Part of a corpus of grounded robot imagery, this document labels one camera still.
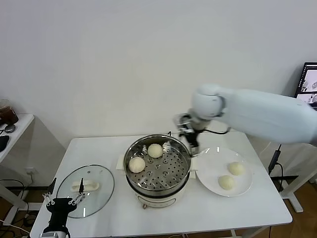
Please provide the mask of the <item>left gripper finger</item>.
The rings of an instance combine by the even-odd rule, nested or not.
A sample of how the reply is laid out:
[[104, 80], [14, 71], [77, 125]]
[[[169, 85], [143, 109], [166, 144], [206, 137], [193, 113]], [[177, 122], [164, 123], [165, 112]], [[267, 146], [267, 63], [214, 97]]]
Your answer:
[[82, 202], [84, 200], [84, 198], [85, 198], [84, 183], [83, 183], [83, 178], [81, 178], [78, 194], [75, 198], [71, 199], [68, 204], [69, 205], [78, 205], [80, 202]]
[[54, 178], [52, 183], [48, 186], [47, 191], [43, 193], [44, 203], [46, 206], [55, 204], [54, 200], [52, 199], [55, 183], [56, 183], [56, 178]]

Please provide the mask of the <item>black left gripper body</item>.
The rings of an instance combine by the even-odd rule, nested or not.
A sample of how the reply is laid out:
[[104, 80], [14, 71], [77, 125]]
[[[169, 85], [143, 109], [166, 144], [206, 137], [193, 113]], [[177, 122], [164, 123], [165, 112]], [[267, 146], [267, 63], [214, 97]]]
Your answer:
[[66, 226], [68, 214], [74, 211], [71, 198], [55, 198], [54, 204], [47, 205], [47, 210], [51, 213], [49, 227]]

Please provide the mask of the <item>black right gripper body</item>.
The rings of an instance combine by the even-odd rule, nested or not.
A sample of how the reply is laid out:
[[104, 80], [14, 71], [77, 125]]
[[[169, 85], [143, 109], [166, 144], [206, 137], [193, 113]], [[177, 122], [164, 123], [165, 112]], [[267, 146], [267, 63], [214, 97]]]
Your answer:
[[193, 149], [199, 147], [198, 135], [199, 133], [196, 131], [185, 133], [185, 138], [189, 143], [190, 147]]

